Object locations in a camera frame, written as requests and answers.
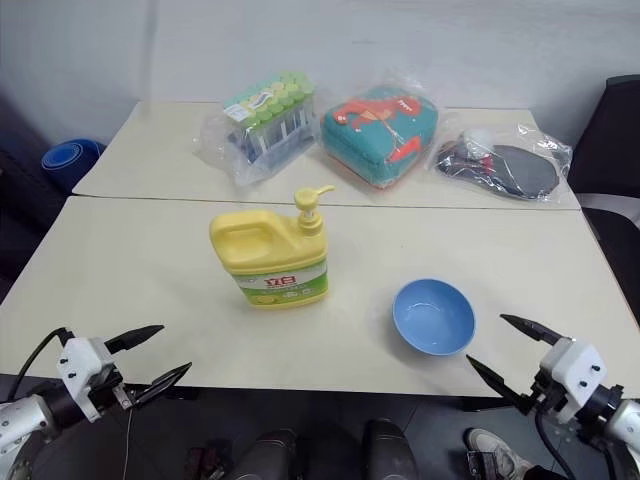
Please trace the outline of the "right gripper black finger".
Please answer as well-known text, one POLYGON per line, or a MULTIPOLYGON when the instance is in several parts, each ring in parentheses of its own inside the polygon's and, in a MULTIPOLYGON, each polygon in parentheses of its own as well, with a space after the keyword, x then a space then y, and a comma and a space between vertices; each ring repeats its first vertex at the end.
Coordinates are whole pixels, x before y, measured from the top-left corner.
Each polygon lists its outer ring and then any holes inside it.
POLYGON ((535 341, 543 341, 544 343, 553 346, 561 338, 559 333, 551 330, 541 323, 511 314, 501 314, 500 317, 521 333, 535 341))
POLYGON ((482 380, 508 405, 515 407, 520 413, 531 411, 531 399, 528 396, 515 392, 505 384, 500 375, 472 356, 466 355, 466 359, 482 380))

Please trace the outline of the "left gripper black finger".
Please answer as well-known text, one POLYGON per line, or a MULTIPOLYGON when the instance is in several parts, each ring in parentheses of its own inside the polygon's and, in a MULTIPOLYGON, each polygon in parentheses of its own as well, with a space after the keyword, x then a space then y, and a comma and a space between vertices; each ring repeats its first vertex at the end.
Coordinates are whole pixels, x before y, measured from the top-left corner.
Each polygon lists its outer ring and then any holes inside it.
POLYGON ((149 325, 133 330, 126 331, 105 342, 105 347, 111 354, 118 353, 123 350, 130 350, 159 333, 164 329, 163 325, 149 325))
POLYGON ((144 405, 152 402, 161 396, 166 390, 173 387, 191 368, 192 363, 175 367, 174 369, 162 374, 151 382, 151 384, 142 390, 132 392, 131 404, 133 408, 142 408, 144 405))

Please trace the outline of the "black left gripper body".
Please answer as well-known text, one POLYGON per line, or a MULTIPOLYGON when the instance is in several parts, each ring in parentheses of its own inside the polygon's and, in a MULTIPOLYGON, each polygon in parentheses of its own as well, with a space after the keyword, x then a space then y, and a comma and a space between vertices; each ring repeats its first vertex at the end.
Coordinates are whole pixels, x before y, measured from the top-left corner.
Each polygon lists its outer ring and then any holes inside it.
POLYGON ((119 404, 122 409, 131 409, 135 405, 135 398, 126 389, 120 372, 114 369, 102 383, 92 388, 92 404, 96 409, 107 409, 115 404, 119 404))

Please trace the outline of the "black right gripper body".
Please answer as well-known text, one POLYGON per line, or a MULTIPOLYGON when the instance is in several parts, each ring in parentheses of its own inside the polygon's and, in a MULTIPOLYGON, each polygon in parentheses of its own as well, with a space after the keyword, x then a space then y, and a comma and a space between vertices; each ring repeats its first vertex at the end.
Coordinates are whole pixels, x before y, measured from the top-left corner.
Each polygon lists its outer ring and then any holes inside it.
POLYGON ((548 412, 556 406, 556 382, 549 373, 539 370, 531 386, 531 393, 523 395, 521 413, 528 415, 532 411, 548 412))

